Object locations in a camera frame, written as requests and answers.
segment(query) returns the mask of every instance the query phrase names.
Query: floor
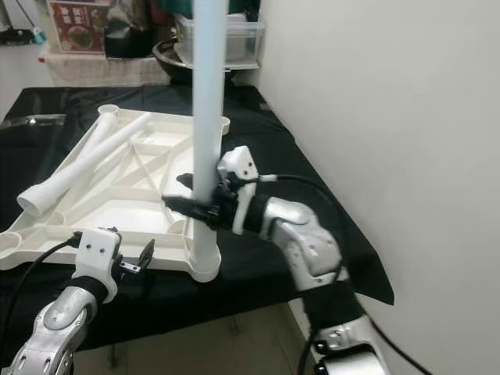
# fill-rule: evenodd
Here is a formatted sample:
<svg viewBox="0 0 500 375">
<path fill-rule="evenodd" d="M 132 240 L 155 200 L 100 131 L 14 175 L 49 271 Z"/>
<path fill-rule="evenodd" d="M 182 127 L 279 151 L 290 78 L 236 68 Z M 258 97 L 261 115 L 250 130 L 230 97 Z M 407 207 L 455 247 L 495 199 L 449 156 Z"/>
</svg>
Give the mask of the floor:
<svg viewBox="0 0 500 375">
<path fill-rule="evenodd" d="M 112 347 L 78 352 L 74 375 L 292 375 L 303 343 L 288 305 L 272 305 L 117 344 L 114 366 Z"/>
<path fill-rule="evenodd" d="M 37 57 L 43 46 L 0 47 L 0 122 L 24 88 L 53 86 L 47 66 Z"/>
</svg>

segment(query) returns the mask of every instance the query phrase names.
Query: screw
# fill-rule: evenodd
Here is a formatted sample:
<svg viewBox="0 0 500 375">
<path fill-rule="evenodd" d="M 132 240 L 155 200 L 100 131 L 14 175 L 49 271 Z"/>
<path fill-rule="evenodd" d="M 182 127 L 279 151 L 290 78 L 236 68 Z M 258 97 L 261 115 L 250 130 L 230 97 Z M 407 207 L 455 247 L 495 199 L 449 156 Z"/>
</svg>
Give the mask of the screw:
<svg viewBox="0 0 500 375">
<path fill-rule="evenodd" d="M 328 375 L 327 368 L 322 364 L 317 365 L 316 375 Z"/>
<path fill-rule="evenodd" d="M 342 346 L 342 334 L 339 330 L 336 330 L 330 335 L 330 344 L 328 345 L 330 349 L 335 350 Z"/>
<path fill-rule="evenodd" d="M 316 350 L 316 353 L 325 355 L 328 352 L 328 348 L 326 346 L 325 341 L 318 341 L 314 343 L 314 350 Z"/>
</svg>

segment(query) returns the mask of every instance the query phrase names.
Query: clear plastic box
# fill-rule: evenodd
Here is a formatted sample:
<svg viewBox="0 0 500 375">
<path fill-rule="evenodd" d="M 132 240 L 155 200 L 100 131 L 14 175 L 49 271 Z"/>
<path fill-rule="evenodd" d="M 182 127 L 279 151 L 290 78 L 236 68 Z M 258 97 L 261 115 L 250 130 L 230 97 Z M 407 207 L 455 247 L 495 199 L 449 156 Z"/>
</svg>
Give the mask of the clear plastic box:
<svg viewBox="0 0 500 375">
<path fill-rule="evenodd" d="M 177 14 L 175 15 L 177 33 L 183 46 L 183 57 L 187 63 L 194 62 L 195 21 Z M 247 22 L 244 13 L 227 16 L 226 65 L 236 66 L 257 64 L 257 50 L 264 25 L 262 22 Z"/>
</svg>

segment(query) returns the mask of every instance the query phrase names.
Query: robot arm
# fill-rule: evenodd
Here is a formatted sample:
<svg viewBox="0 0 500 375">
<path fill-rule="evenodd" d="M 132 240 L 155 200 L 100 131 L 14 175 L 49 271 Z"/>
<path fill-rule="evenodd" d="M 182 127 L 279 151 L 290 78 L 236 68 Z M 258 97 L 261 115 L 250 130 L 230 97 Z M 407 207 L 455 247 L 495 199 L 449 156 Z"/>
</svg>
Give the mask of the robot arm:
<svg viewBox="0 0 500 375">
<path fill-rule="evenodd" d="M 37 314 L 33 333 L 17 352 L 8 375 L 73 372 L 73 353 L 84 340 L 98 307 L 114 299 L 125 273 L 140 273 L 152 259 L 154 240 L 146 245 L 136 266 L 123 262 L 120 242 L 114 228 L 82 233 L 70 285 Z"/>
<path fill-rule="evenodd" d="M 166 205 L 204 221 L 214 230 L 223 228 L 242 234 L 245 229 L 273 242 L 284 253 L 300 291 L 331 283 L 340 271 L 341 255 L 337 242 L 320 226 L 316 214 L 302 203 L 255 195 L 259 174 L 246 146 L 227 152 L 217 169 L 221 182 L 211 205 L 164 196 Z M 192 184 L 190 175 L 178 180 L 188 187 Z"/>
<path fill-rule="evenodd" d="M 211 205 L 201 205 L 185 197 L 164 196 L 166 205 L 205 222 L 214 230 L 227 229 L 235 234 L 248 230 L 280 248 L 296 288 L 303 292 L 309 321 L 317 328 L 311 342 L 319 354 L 325 355 L 316 373 L 388 375 L 373 339 L 373 328 L 354 292 L 350 287 L 334 283 L 347 279 L 348 274 L 341 267 L 337 242 L 320 226 L 316 214 L 302 203 L 255 195 L 258 181 L 274 181 L 277 177 L 260 176 L 246 146 L 227 152 L 217 169 L 220 183 L 213 192 Z M 177 179 L 188 187 L 192 185 L 192 175 Z M 331 295 L 324 293 L 325 290 L 331 291 Z M 350 306 L 345 309 L 348 312 L 343 313 L 344 320 L 331 320 L 325 313 L 339 305 L 335 298 L 341 300 L 342 305 Z"/>
</svg>

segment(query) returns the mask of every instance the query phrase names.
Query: table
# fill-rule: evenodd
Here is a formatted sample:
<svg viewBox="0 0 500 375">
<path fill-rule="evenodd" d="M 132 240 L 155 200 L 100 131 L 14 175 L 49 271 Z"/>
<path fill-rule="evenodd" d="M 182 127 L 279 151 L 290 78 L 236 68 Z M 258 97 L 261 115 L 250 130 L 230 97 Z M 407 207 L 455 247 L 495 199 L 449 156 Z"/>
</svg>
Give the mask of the table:
<svg viewBox="0 0 500 375">
<path fill-rule="evenodd" d="M 5 118 L 65 113 L 66 121 L 63 126 L 0 130 L 0 230 L 7 229 L 20 214 L 16 196 L 52 173 L 95 120 L 97 108 L 105 103 L 191 116 L 192 90 L 188 86 L 23 90 Z M 231 125 L 230 133 L 223 137 L 221 155 L 247 145 L 260 173 L 300 174 L 323 183 L 254 87 L 227 85 L 223 114 L 230 118 Z M 310 187 L 280 182 L 263 184 L 258 192 L 312 207 L 322 225 L 337 238 L 356 291 L 393 303 L 394 295 L 376 252 L 351 220 L 346 249 L 339 212 Z M 284 257 L 274 245 L 253 234 L 237 236 L 227 231 L 218 233 L 218 245 L 220 273 L 207 284 L 197 283 L 186 273 L 160 270 L 126 279 L 113 302 L 100 309 L 80 348 L 161 334 L 299 296 Z M 0 272 L 0 303 L 9 297 L 26 268 L 24 264 Z M 73 266 L 44 263 L 31 274 L 12 316 L 3 366 L 29 337 L 36 313 L 64 288 L 73 270 Z"/>
</svg>

